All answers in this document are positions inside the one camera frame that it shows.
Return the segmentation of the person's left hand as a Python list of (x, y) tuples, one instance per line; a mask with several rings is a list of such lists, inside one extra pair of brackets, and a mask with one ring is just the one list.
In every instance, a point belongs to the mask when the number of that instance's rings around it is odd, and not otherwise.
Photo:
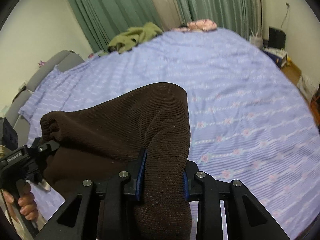
[[(4, 200), (8, 206), (10, 216), (18, 222), (18, 218), (15, 214), (15, 211), (12, 208), (14, 204), (14, 197), (7, 191), (2, 191)], [(39, 217), (39, 211), (37, 205), (34, 201), (35, 197), (31, 192), (31, 186), (28, 182), (25, 183), (23, 188), (23, 194), (18, 200), (18, 204), (21, 207), (20, 214), (24, 215), (26, 220), (37, 220)]]

